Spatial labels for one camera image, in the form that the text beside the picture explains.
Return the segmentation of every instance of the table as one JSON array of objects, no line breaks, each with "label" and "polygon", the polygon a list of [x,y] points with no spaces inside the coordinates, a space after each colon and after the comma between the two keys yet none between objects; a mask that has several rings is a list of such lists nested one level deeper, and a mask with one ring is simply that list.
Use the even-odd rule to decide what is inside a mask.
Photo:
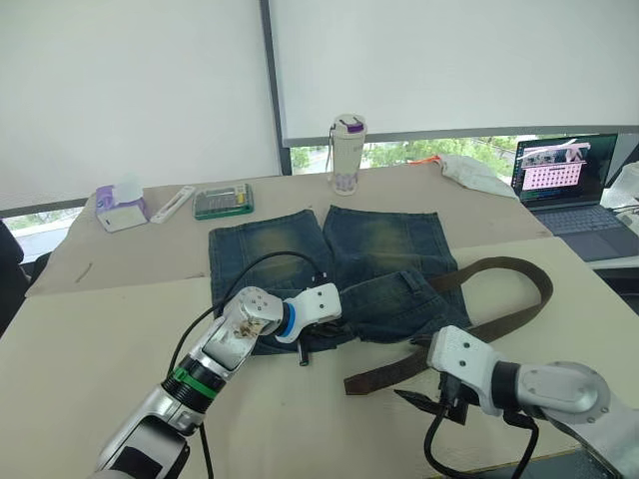
[{"label": "table", "polygon": [[[588,364],[638,407],[637,316],[561,239],[453,250],[460,266],[503,254],[544,268],[555,294],[494,347],[515,362]],[[536,294],[511,271],[487,271],[464,286],[477,322],[529,304]],[[86,477],[118,424],[163,377],[183,328],[209,305],[205,278],[28,298],[0,342],[0,477]],[[314,354],[304,368],[294,355],[250,358],[206,419],[216,477],[426,477],[432,470],[421,445],[432,417],[390,389],[345,396],[341,382],[409,351],[404,343],[353,341]],[[400,387],[434,395],[436,383],[428,371]],[[549,424],[540,429],[535,456],[575,447]],[[470,469],[517,461],[527,440],[527,432],[473,407],[465,428],[442,425],[434,451]],[[194,437],[181,479],[202,478],[204,471]]]},{"label": "table", "polygon": [[[237,182],[215,184],[216,187]],[[208,232],[312,209],[322,225],[331,204],[380,212],[438,212],[451,247],[548,238],[551,233],[518,200],[468,190],[441,175],[438,165],[403,165],[360,172],[357,192],[340,197],[326,175],[250,180],[250,215],[197,222],[188,204],[164,225],[109,234],[95,218],[95,197],[53,252],[28,296],[149,284],[210,275]],[[181,186],[145,190],[154,213]]]}]

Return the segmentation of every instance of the white roller shade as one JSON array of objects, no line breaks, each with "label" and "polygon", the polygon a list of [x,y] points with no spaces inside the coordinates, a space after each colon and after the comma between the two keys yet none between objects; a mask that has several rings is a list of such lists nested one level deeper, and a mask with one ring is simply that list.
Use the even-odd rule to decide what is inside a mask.
[{"label": "white roller shade", "polygon": [[639,129],[637,0],[271,0],[286,142],[370,133]]},{"label": "white roller shade", "polygon": [[258,0],[0,2],[0,211],[279,171]]}]

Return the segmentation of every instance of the tissue box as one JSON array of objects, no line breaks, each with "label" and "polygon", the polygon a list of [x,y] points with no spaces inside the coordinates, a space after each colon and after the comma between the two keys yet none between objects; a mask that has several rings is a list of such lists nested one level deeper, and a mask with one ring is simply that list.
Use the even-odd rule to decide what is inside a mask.
[{"label": "tissue box", "polygon": [[147,204],[144,198],[128,203],[116,203],[114,186],[100,187],[96,190],[96,216],[109,233],[143,225],[149,221]]}]

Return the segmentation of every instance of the black chair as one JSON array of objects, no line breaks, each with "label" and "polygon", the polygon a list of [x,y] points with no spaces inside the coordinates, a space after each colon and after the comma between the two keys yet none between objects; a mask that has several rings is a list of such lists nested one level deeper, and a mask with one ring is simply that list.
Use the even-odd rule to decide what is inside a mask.
[{"label": "black chair", "polygon": [[0,336],[24,301],[29,278],[20,262],[24,253],[9,229],[0,220]]}]

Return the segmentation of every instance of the blue ring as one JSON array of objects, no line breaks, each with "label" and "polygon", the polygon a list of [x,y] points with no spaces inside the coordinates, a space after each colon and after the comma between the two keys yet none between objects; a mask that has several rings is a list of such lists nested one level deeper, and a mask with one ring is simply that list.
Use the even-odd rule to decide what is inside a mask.
[{"label": "blue ring", "polygon": [[291,334],[291,331],[293,330],[293,325],[296,322],[296,309],[289,302],[285,302],[285,304],[289,307],[289,312],[291,314],[289,315],[289,324],[287,324],[287,328],[280,335],[280,337],[287,337],[289,334]]}]

